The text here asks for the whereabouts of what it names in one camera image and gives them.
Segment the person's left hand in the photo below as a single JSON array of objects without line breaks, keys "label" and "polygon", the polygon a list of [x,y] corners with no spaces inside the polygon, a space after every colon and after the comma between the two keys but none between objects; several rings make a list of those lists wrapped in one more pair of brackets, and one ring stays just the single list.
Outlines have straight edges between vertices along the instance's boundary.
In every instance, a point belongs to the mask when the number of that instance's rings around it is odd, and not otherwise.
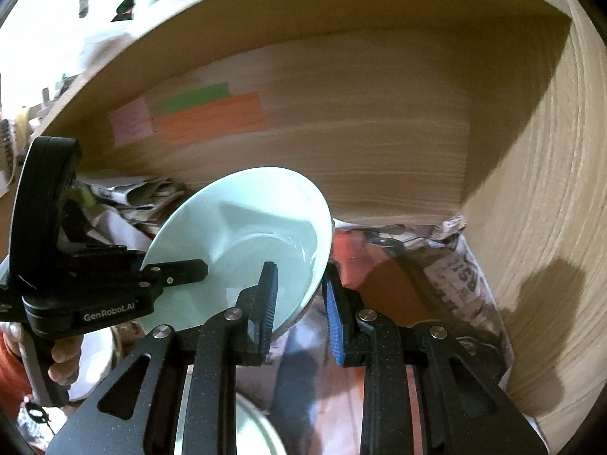
[{"label": "person's left hand", "polygon": [[[1,334],[5,346],[16,358],[22,358],[25,332],[20,323],[1,323]],[[52,346],[52,365],[48,369],[49,378],[62,386],[74,383],[79,374],[79,362],[83,336],[63,338]]]}]

